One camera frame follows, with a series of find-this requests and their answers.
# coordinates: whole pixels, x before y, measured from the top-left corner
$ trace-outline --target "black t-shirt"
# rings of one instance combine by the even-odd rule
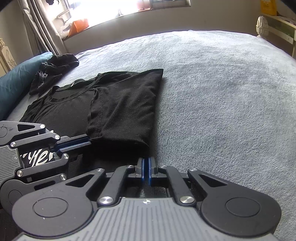
[[[121,165],[136,164],[138,157],[149,155],[162,75],[163,69],[107,72],[88,81],[54,86],[28,107],[21,121],[43,123],[60,136],[88,134],[92,146],[83,154],[80,173],[98,167],[108,172]],[[36,158],[29,153],[22,156],[25,167],[50,161],[52,154],[46,152],[48,149],[38,151]],[[81,160],[78,162],[76,170],[81,165]]]

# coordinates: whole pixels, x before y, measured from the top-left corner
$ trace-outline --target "curtain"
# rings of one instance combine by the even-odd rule
[[[18,2],[34,56],[44,52],[52,52],[55,55],[67,53],[60,35],[47,17],[42,0],[18,0]]]

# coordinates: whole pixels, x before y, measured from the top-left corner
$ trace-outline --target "teal pillow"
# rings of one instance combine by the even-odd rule
[[[35,56],[0,77],[0,121],[15,107],[15,102],[23,91],[30,87],[39,65],[52,56],[52,52]]]

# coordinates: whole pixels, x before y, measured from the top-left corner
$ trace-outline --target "plastic bag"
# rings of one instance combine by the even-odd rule
[[[68,37],[71,26],[72,26],[72,22],[67,21],[64,24],[64,26],[61,27],[61,29],[59,31],[59,35],[60,35],[61,39],[65,39]]]

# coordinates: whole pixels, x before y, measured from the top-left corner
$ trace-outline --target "bedspread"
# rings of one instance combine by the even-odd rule
[[[275,232],[296,239],[296,61],[255,36],[184,31],[125,40],[76,55],[59,83],[99,72],[163,68],[151,154],[264,192],[282,208]],[[18,121],[37,97],[26,96]]]

